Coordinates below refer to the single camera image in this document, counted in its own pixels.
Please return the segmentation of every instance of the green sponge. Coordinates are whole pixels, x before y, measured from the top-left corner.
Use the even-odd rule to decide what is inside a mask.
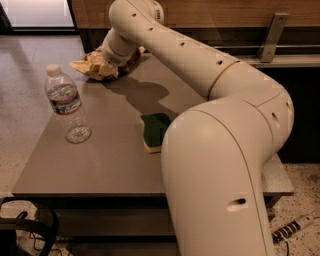
[[[142,115],[140,122],[144,126],[144,147],[149,153],[161,152],[164,135],[170,125],[170,119],[165,113]]]

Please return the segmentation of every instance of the black cable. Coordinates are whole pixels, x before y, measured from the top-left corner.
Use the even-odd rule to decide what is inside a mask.
[[[42,248],[39,249],[39,248],[36,247],[36,241],[39,240],[39,241],[44,242],[45,239],[43,239],[42,237],[36,237],[36,235],[35,235],[33,232],[30,232],[30,233],[29,233],[29,238],[33,240],[33,249],[34,249],[35,251],[41,252],[41,251],[42,251]],[[51,252],[59,252],[60,255],[63,256],[62,251],[61,251],[59,248],[52,249]]]

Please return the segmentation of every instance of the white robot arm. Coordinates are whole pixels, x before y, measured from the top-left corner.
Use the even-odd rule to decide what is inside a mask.
[[[208,102],[179,115],[163,141],[162,172],[182,256],[271,256],[261,170],[293,126],[287,91],[235,57],[160,23],[153,0],[116,0],[102,48],[122,66],[143,45]]]

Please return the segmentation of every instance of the floor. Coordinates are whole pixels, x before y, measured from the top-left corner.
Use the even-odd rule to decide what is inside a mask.
[[[76,81],[86,77],[68,62],[84,55],[78,36],[0,35],[0,196],[9,196],[52,113],[44,94],[45,67],[58,63]],[[289,241],[291,256],[320,255],[320,164],[284,164],[295,187],[294,196],[283,197],[275,206],[272,230],[300,215],[316,217],[313,224]],[[14,204],[15,214],[24,205]],[[29,237],[20,243],[33,250]],[[51,255],[69,255],[63,249]],[[286,255],[286,245],[275,247],[276,255]]]

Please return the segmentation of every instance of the crumpled paper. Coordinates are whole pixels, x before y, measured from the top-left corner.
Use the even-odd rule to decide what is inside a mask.
[[[100,46],[95,51],[85,55],[81,60],[71,61],[69,65],[97,81],[118,78],[119,75],[126,74],[130,71],[131,67],[136,63],[144,50],[143,47],[137,48],[126,65],[117,67],[104,60]]]

